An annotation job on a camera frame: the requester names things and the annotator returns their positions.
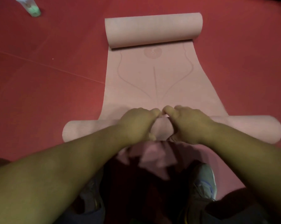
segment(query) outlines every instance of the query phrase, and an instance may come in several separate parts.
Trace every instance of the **person's left hand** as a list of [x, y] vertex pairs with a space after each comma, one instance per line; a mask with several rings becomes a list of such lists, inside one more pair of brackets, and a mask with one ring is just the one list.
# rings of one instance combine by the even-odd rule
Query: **person's left hand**
[[150, 130], [160, 115], [161, 111], [158, 108], [152, 110], [134, 108], [126, 112], [117, 125], [124, 130], [129, 145], [141, 141], [154, 141], [156, 137], [150, 133]]

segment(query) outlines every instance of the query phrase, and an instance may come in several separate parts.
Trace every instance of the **hand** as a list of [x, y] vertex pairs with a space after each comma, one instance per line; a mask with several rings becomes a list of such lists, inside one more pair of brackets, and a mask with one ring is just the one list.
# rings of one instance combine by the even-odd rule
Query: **hand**
[[150, 130], [160, 114], [158, 108], [152, 110], [134, 108], [126, 112], [117, 125], [126, 132], [129, 145], [141, 141], [154, 141], [156, 137], [150, 133]]
[[202, 111], [181, 105], [175, 108], [167, 105], [163, 108], [162, 114], [167, 114], [174, 128], [178, 130], [170, 137], [170, 141], [173, 142], [204, 144], [212, 136], [213, 126], [216, 124]]

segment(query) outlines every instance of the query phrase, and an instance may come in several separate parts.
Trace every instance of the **floor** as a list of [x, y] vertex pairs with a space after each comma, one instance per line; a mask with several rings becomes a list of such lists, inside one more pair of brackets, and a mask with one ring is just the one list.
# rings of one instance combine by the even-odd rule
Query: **floor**
[[15, 0], [0, 0], [2, 158], [62, 143], [68, 121], [99, 117], [108, 50], [104, 18], [110, 17], [201, 12], [195, 50], [228, 113], [281, 122], [281, 2], [35, 1], [38, 18]]

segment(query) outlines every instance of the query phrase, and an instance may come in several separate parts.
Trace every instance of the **plastic bottle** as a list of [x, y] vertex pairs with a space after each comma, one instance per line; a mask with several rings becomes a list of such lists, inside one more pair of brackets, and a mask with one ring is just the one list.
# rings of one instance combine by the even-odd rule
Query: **plastic bottle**
[[41, 11], [34, 0], [16, 0], [19, 2], [26, 11], [33, 17], [41, 15]]

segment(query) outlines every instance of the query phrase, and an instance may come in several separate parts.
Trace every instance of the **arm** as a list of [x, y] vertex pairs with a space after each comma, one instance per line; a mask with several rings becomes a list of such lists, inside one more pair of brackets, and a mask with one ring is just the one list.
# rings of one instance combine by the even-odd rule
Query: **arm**
[[115, 126], [0, 168], [0, 223], [51, 224], [118, 151], [149, 133], [158, 109], [131, 109]]
[[216, 123], [200, 110], [166, 106], [163, 112], [178, 128], [171, 140], [211, 148], [266, 207], [281, 216], [281, 149]]

